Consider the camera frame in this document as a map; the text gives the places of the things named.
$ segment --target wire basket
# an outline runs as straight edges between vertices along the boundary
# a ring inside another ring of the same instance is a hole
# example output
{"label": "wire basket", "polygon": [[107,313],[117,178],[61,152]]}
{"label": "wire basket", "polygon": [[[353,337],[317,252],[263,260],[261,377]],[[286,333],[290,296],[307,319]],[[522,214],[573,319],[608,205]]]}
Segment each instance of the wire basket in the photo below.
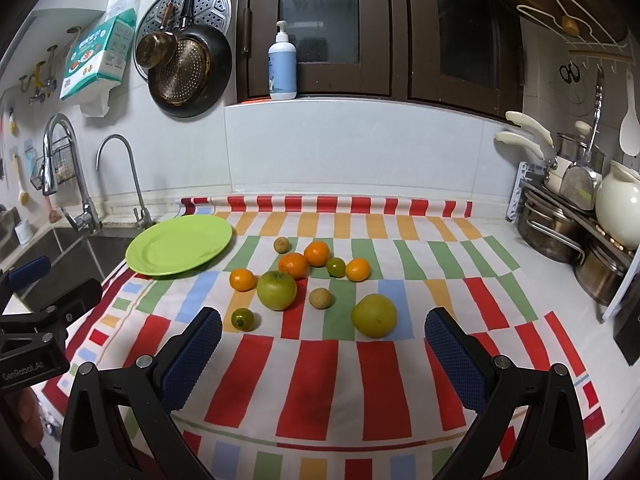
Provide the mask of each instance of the wire basket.
{"label": "wire basket", "polygon": [[[53,171],[58,184],[76,176],[74,160],[71,154],[71,145],[66,139],[57,140],[52,144]],[[36,165],[31,173],[31,184],[36,190],[42,189],[42,176],[44,174],[44,157],[38,157]]]}

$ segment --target bottle label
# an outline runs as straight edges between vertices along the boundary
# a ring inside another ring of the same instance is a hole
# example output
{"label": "bottle label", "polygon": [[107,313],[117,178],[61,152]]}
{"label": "bottle label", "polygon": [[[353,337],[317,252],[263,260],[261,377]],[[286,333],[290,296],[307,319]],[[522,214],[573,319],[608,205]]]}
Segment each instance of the bottle label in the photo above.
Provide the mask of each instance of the bottle label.
{"label": "bottle label", "polygon": [[296,53],[269,54],[269,93],[296,92]]}

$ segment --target green plate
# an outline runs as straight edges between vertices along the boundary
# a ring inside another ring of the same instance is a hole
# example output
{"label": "green plate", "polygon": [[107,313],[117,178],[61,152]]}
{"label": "green plate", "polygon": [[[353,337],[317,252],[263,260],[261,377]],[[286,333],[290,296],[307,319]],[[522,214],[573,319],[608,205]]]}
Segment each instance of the green plate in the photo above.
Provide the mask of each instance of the green plate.
{"label": "green plate", "polygon": [[231,225],[218,216],[180,216],[140,233],[125,258],[132,270],[147,276],[177,274],[220,254],[231,235]]}

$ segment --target stainless steel sink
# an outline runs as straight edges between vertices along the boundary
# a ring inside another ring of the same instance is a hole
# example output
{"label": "stainless steel sink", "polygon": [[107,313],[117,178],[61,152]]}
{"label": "stainless steel sink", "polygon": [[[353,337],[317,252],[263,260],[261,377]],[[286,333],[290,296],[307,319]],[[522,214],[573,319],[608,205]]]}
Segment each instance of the stainless steel sink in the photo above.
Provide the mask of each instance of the stainless steel sink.
{"label": "stainless steel sink", "polygon": [[18,296],[36,312],[89,278],[104,280],[124,259],[127,247],[140,232],[132,228],[106,227],[88,236],[71,228],[52,229],[14,263],[14,267],[19,267],[40,256],[48,256],[51,260],[50,273],[20,291]]}

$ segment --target tissue package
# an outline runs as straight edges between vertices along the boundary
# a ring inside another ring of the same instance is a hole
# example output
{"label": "tissue package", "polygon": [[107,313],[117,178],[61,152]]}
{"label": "tissue package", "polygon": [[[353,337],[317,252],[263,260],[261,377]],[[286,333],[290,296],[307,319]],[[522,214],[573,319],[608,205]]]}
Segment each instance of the tissue package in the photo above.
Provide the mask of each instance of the tissue package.
{"label": "tissue package", "polygon": [[109,90],[122,80],[135,28],[136,11],[127,9],[74,44],[66,58],[60,99],[79,104],[87,116],[104,117]]}

